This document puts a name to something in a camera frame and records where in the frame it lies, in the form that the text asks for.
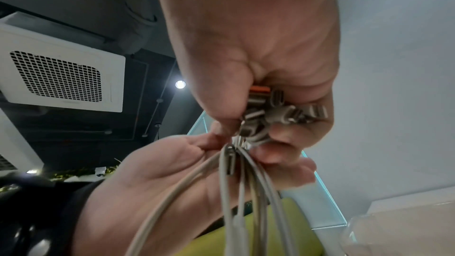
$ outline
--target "round light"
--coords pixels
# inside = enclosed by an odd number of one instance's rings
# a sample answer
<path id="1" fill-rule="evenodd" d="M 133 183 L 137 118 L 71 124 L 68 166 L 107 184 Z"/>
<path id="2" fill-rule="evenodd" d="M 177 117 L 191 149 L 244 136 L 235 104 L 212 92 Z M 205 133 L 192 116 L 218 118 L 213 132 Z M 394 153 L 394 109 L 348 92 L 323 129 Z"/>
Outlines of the round light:
<path id="1" fill-rule="evenodd" d="M 186 82 L 183 80 L 179 80 L 175 83 L 175 87 L 177 87 L 178 89 L 183 89 L 183 88 L 185 88 L 185 86 L 186 86 Z"/>

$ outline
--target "person's left hand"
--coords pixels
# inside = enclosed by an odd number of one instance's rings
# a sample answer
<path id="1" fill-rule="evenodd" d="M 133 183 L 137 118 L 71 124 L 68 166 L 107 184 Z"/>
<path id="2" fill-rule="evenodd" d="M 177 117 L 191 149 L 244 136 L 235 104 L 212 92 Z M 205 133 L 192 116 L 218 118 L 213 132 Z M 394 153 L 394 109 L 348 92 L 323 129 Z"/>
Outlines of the person's left hand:
<path id="1" fill-rule="evenodd" d="M 90 195 L 73 236 L 72 255 L 124 255 L 147 215 L 177 182 L 219 151 L 228 138 L 214 132 L 163 138 L 131 153 Z M 277 189 L 315 181 L 315 163 L 265 165 Z M 232 206 L 237 178 L 230 179 Z M 144 246 L 144 255 L 172 255 L 222 216 L 218 172 L 202 175 L 166 210 Z"/>

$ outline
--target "ceiling air conditioner unit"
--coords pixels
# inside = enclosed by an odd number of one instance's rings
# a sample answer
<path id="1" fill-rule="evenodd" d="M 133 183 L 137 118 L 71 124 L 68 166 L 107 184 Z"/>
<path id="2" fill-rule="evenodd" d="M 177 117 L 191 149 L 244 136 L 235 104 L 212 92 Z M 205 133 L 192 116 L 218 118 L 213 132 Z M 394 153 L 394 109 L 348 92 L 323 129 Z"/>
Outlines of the ceiling air conditioner unit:
<path id="1" fill-rule="evenodd" d="M 125 58 L 0 24 L 0 91 L 12 103 L 122 112 Z"/>
<path id="2" fill-rule="evenodd" d="M 0 176 L 41 168 L 41 159 L 0 109 Z"/>

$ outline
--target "duct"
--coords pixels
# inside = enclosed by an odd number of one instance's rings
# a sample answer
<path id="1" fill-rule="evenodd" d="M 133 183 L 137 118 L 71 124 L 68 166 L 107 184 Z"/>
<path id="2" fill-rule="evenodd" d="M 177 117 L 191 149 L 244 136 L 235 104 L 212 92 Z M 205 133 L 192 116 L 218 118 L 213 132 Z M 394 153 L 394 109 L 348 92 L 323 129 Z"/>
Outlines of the duct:
<path id="1" fill-rule="evenodd" d="M 145 46 L 157 22 L 152 2 L 153 0 L 125 0 L 128 15 L 125 27 L 116 41 L 106 44 L 106 50 L 129 55 Z"/>

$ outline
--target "black sleeve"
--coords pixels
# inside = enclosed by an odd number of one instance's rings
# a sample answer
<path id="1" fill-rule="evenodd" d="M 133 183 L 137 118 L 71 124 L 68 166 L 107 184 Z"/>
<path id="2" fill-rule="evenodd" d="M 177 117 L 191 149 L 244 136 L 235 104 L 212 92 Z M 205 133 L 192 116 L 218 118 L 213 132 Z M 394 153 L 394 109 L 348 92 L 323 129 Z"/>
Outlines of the black sleeve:
<path id="1" fill-rule="evenodd" d="M 9 175 L 0 192 L 0 255 L 26 256 L 32 249 L 46 256 L 69 255 L 79 215 L 101 181 L 50 182 L 39 176 Z"/>

